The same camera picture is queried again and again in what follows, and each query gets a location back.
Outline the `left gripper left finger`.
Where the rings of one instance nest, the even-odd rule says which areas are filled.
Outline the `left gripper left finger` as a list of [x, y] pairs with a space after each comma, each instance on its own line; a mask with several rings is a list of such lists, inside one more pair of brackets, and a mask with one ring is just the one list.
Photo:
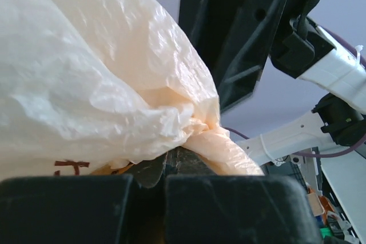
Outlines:
[[163, 243], [165, 156], [106, 175], [1, 182], [2, 243]]

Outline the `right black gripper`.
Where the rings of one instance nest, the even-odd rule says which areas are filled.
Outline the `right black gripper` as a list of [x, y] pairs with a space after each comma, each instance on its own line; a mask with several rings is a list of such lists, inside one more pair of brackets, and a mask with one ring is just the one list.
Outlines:
[[221, 111], [254, 91], [287, 0], [180, 0], [178, 24], [207, 65]]

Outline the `translucent banana-print plastic bag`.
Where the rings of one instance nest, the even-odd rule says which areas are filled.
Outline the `translucent banana-print plastic bag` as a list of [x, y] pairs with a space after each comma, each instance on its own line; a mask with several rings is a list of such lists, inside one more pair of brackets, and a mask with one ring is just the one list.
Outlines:
[[156, 0], [1, 0], [1, 178], [87, 175], [183, 146], [260, 175], [209, 69]]

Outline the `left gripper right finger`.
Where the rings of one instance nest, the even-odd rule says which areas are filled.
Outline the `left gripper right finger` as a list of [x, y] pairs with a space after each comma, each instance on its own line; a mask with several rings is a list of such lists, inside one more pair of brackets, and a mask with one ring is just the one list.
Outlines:
[[177, 148], [165, 156], [166, 243], [321, 243], [304, 187], [286, 175], [215, 175]]

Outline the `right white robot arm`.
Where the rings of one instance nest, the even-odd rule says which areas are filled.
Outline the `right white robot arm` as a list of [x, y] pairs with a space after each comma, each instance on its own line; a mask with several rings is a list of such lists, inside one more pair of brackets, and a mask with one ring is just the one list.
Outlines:
[[240, 142], [259, 165], [313, 147], [365, 140], [365, 67], [352, 50], [309, 18], [319, 0], [180, 0], [179, 26], [212, 74], [227, 111], [249, 97], [265, 61], [328, 93], [292, 123]]

